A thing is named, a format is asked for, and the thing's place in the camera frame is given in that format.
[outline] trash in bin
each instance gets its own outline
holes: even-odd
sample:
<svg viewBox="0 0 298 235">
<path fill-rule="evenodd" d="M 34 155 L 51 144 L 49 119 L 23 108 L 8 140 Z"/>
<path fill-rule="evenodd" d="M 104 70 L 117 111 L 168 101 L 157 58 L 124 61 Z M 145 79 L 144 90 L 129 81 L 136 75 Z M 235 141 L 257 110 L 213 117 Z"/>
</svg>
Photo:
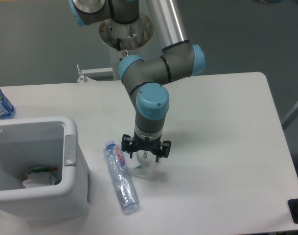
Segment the trash in bin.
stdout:
<svg viewBox="0 0 298 235">
<path fill-rule="evenodd" d="M 27 179 L 23 181 L 23 185 L 25 188 L 57 185 L 60 182 L 60 180 L 57 179 L 57 171 L 57 167 L 34 167 L 26 173 Z"/>
</svg>

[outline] light blue joint cap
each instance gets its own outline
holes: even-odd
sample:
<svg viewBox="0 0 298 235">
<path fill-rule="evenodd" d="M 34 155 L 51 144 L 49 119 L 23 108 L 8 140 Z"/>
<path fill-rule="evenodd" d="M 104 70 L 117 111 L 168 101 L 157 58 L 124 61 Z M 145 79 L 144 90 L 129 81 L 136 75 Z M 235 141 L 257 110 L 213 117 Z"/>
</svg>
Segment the light blue joint cap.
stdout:
<svg viewBox="0 0 298 235">
<path fill-rule="evenodd" d="M 125 71 L 128 69 L 128 67 L 133 62 L 135 62 L 137 60 L 143 61 L 143 58 L 139 55 L 129 55 L 120 61 L 120 63 L 118 64 L 118 75 L 122 82 L 123 82 L 123 76 L 124 76 Z"/>
<path fill-rule="evenodd" d="M 71 8 L 71 11 L 72 13 L 74 14 L 74 17 L 77 21 L 77 23 L 80 25 L 80 26 L 86 26 L 87 24 L 85 22 L 83 22 L 83 20 L 80 18 L 80 16 L 78 15 L 75 7 L 74 7 L 74 4 L 72 3 L 72 0 L 69 0 L 69 6 Z"/>
<path fill-rule="evenodd" d="M 147 83 L 138 91 L 136 106 L 145 118 L 160 120 L 166 117 L 169 108 L 169 93 L 158 83 Z"/>
<path fill-rule="evenodd" d="M 194 50 L 194 65 L 190 76 L 201 73 L 206 68 L 206 57 L 199 45 L 192 45 Z"/>
</svg>

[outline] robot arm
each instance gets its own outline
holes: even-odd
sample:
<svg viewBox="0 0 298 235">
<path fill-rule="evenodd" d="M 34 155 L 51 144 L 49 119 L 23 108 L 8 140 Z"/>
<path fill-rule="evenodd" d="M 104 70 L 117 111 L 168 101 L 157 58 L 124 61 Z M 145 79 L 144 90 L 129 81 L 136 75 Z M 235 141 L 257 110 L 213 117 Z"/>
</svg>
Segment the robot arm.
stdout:
<svg viewBox="0 0 298 235">
<path fill-rule="evenodd" d="M 131 24 L 139 15 L 137 0 L 103 2 L 103 8 L 99 10 L 101 15 L 104 18 L 105 15 L 114 17 L 114 21 L 119 24 Z M 168 157 L 171 147 L 170 141 L 160 141 L 169 108 L 169 94 L 163 85 L 202 72 L 205 68 L 205 56 L 198 45 L 192 45 L 188 40 L 175 0 L 147 2 L 163 46 L 163 55 L 149 61 L 144 61 L 138 55 L 129 55 L 118 65 L 120 79 L 136 110 L 134 137 L 123 135 L 122 151 L 130 153 L 131 157 L 133 152 L 139 150 L 150 151 L 156 156 L 157 162 L 161 157 Z M 108 8 L 111 9 L 110 14 L 105 14 Z M 84 20 L 86 23 L 92 22 L 85 18 Z M 100 18 L 94 16 L 93 21 L 99 20 Z"/>
</svg>

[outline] white table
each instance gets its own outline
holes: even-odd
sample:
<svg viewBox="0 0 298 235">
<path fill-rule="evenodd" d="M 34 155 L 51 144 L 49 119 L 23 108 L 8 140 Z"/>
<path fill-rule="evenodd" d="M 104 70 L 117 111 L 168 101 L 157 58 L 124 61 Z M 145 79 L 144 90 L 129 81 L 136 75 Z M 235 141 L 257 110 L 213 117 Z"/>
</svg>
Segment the white table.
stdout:
<svg viewBox="0 0 298 235">
<path fill-rule="evenodd" d="M 196 76 L 166 85 L 162 140 L 168 159 L 154 181 L 133 178 L 140 208 L 124 215 L 102 150 L 134 131 L 120 81 L 4 87 L 15 118 L 71 116 L 92 172 L 89 215 L 25 222 L 0 211 L 0 234 L 234 235 L 296 230 L 287 201 L 298 180 L 265 76 Z M 126 159 L 128 166 L 136 158 Z"/>
</svg>

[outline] bottle cap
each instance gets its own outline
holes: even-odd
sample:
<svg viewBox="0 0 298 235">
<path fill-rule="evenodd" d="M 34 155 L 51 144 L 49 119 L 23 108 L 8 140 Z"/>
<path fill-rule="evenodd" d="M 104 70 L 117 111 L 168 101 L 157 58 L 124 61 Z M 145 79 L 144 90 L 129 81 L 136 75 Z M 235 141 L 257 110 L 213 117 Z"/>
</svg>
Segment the bottle cap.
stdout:
<svg viewBox="0 0 298 235">
<path fill-rule="evenodd" d="M 108 140 L 105 142 L 105 146 L 108 146 L 110 144 L 115 144 L 114 140 Z"/>
</svg>

